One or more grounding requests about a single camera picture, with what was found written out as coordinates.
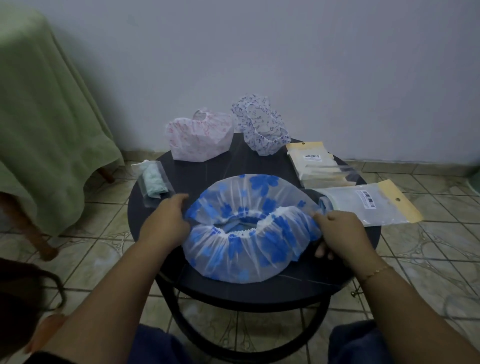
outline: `black sleeve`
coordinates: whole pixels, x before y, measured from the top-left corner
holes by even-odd
[[[59,358],[48,352],[35,352],[33,353],[24,364],[74,364],[68,360]]]

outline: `bracelet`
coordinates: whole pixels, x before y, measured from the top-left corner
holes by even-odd
[[[381,271],[385,270],[385,269],[389,269],[389,268],[393,268],[391,266],[384,266],[383,268],[380,268],[380,269],[377,269],[376,271],[374,271],[373,273],[370,273],[368,274],[364,279],[362,280],[358,280],[360,284],[364,284],[366,281],[368,281],[371,277],[373,277],[375,274],[377,273],[380,273]]]

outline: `round black table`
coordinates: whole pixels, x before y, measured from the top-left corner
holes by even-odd
[[[295,170],[287,156],[286,147],[272,156],[261,157],[252,151],[235,133],[228,152],[203,163],[172,159],[170,152],[159,160],[176,193],[189,193],[188,208],[200,194],[216,181],[240,174],[271,174],[301,188]],[[335,157],[339,165],[346,163]],[[365,181],[360,178],[357,184]],[[135,241],[140,228],[154,208],[144,206],[138,183],[132,189],[128,202],[128,224]],[[374,248],[380,239],[379,226],[365,228]],[[353,277],[339,259],[327,260],[314,257],[311,244],[298,262],[279,275],[264,282],[233,284],[203,277],[186,261],[181,247],[176,248],[165,260],[156,282],[180,329],[205,353],[233,363],[270,363],[278,361],[300,349],[317,331],[330,304],[332,294],[338,292]],[[278,312],[320,303],[305,330],[289,343],[265,352],[234,352],[219,347],[201,336],[183,317],[173,288],[190,297],[213,306],[244,312]]]

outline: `person's left hand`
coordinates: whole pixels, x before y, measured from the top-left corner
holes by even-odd
[[[187,198],[188,194],[176,194],[163,200],[140,228],[139,241],[167,244],[169,250],[181,245],[190,233],[181,212]]]

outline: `wooden table leg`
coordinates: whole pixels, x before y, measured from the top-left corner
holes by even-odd
[[[104,167],[100,167],[99,169],[96,170],[98,173],[100,173],[100,176],[103,177],[103,179],[105,181],[107,181],[107,183],[113,183],[115,182],[115,178],[113,178],[113,176],[107,171],[106,168]]]
[[[58,255],[58,249],[52,248],[47,243],[40,230],[25,215],[18,201],[11,194],[0,192],[0,207],[9,217],[12,225],[20,230],[38,250],[42,260],[49,261]]]

